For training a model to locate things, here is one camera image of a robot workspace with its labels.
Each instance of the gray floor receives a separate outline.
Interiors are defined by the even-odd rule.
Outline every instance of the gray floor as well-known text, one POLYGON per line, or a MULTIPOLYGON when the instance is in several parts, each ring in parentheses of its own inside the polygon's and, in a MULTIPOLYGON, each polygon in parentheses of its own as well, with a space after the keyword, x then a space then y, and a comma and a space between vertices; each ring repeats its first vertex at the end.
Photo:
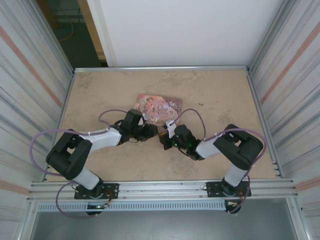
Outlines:
POLYGON ((247 200, 238 216, 224 211, 103 212, 70 219, 39 213, 34 240, 295 240, 285 199, 247 200))

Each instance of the metal rail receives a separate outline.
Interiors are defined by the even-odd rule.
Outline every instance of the metal rail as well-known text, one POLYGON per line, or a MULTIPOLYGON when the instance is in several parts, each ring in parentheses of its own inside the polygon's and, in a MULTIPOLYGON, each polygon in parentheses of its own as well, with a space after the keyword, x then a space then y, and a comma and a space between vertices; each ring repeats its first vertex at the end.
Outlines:
POLYGON ((247 70, 245 65, 216 66, 133 66, 133 67, 86 67, 76 68, 75 73, 105 73, 105 72, 143 72, 143 71, 213 71, 213 70, 247 70))
MULTIPOLYGON (((206 182, 213 180, 195 181, 120 181, 118 199, 113 201, 183 201, 208 200, 207 192, 203 190, 206 182)), ((58 190, 67 182, 37 182, 33 183, 27 202, 54 202, 58 190)), ((250 199, 297 198, 298 194, 292 179, 270 178, 251 180, 250 199)), ((66 186, 59 195, 59 202, 87 202, 75 200, 75 190, 66 186)), ((210 198, 226 200, 231 197, 210 198)), ((90 202, 101 202, 92 199, 90 202)))

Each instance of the book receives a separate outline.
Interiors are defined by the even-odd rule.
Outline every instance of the book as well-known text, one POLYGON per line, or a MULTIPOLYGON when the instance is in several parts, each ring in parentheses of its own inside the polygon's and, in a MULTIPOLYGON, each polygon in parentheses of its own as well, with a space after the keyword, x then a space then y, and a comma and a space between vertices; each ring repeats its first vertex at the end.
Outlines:
POLYGON ((139 94, 134 109, 140 111, 149 124, 163 127, 167 120, 181 113, 182 100, 165 96, 139 94))

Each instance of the beige tabletop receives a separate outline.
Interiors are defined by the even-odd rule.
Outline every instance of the beige tabletop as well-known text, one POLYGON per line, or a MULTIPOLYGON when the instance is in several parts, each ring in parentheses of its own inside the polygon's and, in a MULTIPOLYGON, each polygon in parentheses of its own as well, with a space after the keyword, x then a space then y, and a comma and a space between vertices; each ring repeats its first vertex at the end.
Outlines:
MULTIPOLYGON (((222 131, 228 124, 263 134, 246 74, 242 70, 224 71, 124 71, 81 72, 75 76, 62 128, 95 131, 106 127, 98 121, 108 109, 128 111, 138 94, 182 99, 182 110, 194 108, 201 114, 206 138, 222 131)), ((124 113, 110 112, 104 120, 114 123, 124 113)), ((203 127, 194 112, 180 119, 202 138, 203 127)), ((146 142, 127 142, 89 154, 85 166, 105 181, 207 180, 221 179, 230 162, 221 153, 194 161, 178 149, 164 150, 157 136, 146 142)), ((274 178, 269 152, 255 164, 252 178, 274 178)), ((48 181, 61 181, 48 176, 48 181)))

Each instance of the metal edge trim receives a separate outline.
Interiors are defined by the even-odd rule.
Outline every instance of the metal edge trim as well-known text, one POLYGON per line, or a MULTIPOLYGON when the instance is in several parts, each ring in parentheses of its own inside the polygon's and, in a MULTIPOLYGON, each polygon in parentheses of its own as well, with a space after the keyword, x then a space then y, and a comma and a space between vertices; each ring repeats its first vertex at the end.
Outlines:
POLYGON ((313 240, 307 219, 304 216, 297 198, 286 198, 293 227, 298 240, 313 240))
MULTIPOLYGON (((68 101, 69 101, 69 98, 70 98, 70 95, 71 95, 71 90, 72 90, 72 87, 74 85, 74 82, 75 82, 75 73, 73 74, 73 76, 72 76, 72 78, 70 80, 70 84, 69 84, 68 89, 67 89, 66 94, 65 94, 64 102, 63 102, 62 108, 60 110, 60 118, 59 118, 58 124, 56 126, 57 129, 59 129, 61 127, 62 122, 64 120, 65 113, 66 113, 66 110, 67 110, 68 101)), ((51 142, 51 145, 50 145, 50 149, 52 149, 54 147, 54 145, 55 145, 55 143, 57 141, 57 136, 58 136, 58 133, 55 132, 53 134, 53 138, 52 138, 52 142, 51 142)), ((47 171, 48 167, 49 167, 49 165, 46 163, 44 169, 47 171)), ((45 181, 45 179, 46 179, 46 174, 42 173, 41 182, 45 181)))
POLYGON ((21 232, 18 235, 17 240, 30 240, 34 225, 36 223, 36 218, 38 214, 38 205, 39 203, 36 201, 33 202, 27 202, 25 205, 25 211, 26 215, 23 219, 23 222, 21 222, 22 228, 21 232))
POLYGON ((264 113, 263 113, 263 110, 262 110, 262 107, 261 107, 261 104, 260 104, 256 89, 255 89, 255 86, 254 86, 254 83, 252 81, 252 77, 248 73, 246 75, 246 78, 248 80, 250 91, 251 91, 251 94, 252 94, 252 97, 253 97, 253 101, 254 101, 254 105, 255 105, 256 111, 258 113, 258 117, 260 119, 261 125, 262 125, 262 130, 263 130, 264 135, 265 135, 265 137, 266 137, 266 139, 267 139, 267 141, 269 143, 269 147, 268 148, 269 148, 269 152, 270 152, 270 155, 271 155, 271 160, 272 161, 276 161, 276 163, 278 165, 278 171, 280 173, 280 177, 284 178, 285 177, 284 170, 283 170, 283 167, 282 167, 281 163, 279 162, 279 156, 278 156, 277 150, 275 148, 275 144, 274 144, 274 141, 273 141, 273 138, 272 138, 271 131, 270 131, 268 125, 267 125, 267 121, 266 121, 266 118, 264 116, 264 113))
MULTIPOLYGON (((189 201, 207 200, 202 188, 207 180, 197 181, 136 181, 118 182, 119 196, 114 201, 189 201)), ((27 202, 54 202, 57 191, 65 182, 38 182, 33 183, 27 202)), ((253 179, 251 185, 252 196, 249 199, 277 199, 297 198, 297 191, 292 179, 265 178, 253 179)), ((232 197, 219 197, 215 199, 232 199, 232 197)), ((75 200, 74 190, 71 186, 64 188, 59 202, 87 202, 88 200, 75 200)))
POLYGON ((76 68, 75 73, 136 72, 136 71, 213 71, 247 70, 245 65, 208 65, 208 66, 133 66, 133 67, 88 67, 76 68))
MULTIPOLYGON (((121 184, 121 185, 163 185, 163 184, 205 184, 206 182, 214 182, 214 181, 221 181, 221 179, 205 179, 205 180, 155 180, 155 181, 104 181, 105 184, 121 184)), ((294 186, 294 180, 292 178, 253 178, 250 180, 251 183, 281 183, 281 182, 291 182, 294 186)), ((46 181, 46 182, 32 182, 31 188, 33 186, 47 186, 50 188, 50 185, 58 185, 62 186, 68 183, 68 181, 46 181)))

